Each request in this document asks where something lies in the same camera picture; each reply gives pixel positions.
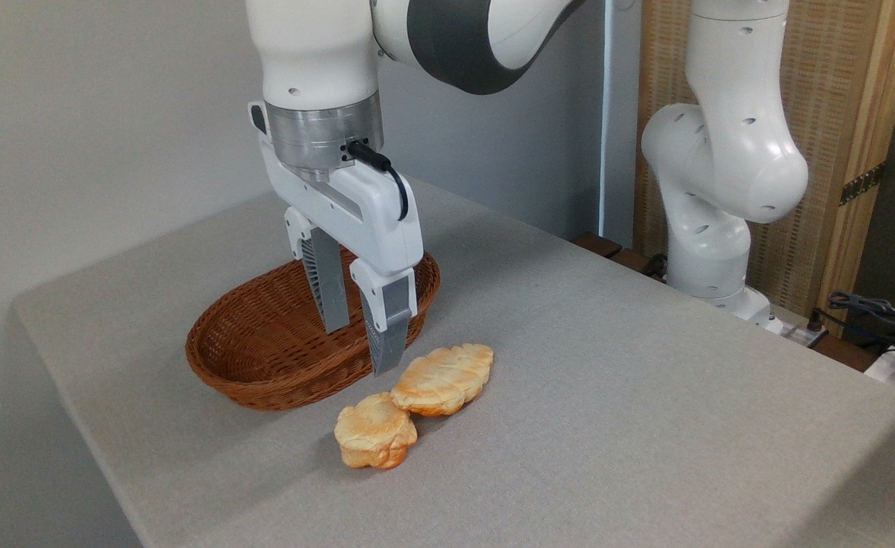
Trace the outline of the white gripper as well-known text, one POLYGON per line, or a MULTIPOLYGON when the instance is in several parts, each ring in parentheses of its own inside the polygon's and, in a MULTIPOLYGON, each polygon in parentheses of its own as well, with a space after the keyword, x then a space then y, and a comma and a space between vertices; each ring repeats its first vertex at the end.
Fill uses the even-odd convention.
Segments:
POLYGON ((327 333, 349 323, 339 243, 359 259, 350 265, 359 288, 374 375, 392 370, 406 349, 409 320, 417 315, 413 267, 423 256, 416 199, 408 183, 408 215, 388 174, 362 162, 322 176, 283 165, 273 150, 266 108, 251 103, 270 183, 291 207, 285 221, 292 256, 304 265, 327 333))

